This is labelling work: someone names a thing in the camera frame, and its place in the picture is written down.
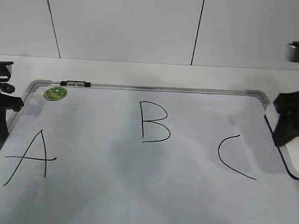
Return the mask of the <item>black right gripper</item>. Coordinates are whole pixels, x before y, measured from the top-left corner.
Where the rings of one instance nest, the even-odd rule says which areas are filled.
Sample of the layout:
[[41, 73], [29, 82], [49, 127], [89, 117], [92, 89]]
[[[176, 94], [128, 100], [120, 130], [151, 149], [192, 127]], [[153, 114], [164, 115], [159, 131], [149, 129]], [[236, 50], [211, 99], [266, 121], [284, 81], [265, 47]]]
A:
[[274, 107], [279, 120], [272, 138], [275, 146], [284, 146], [299, 137], [299, 91], [279, 94]]

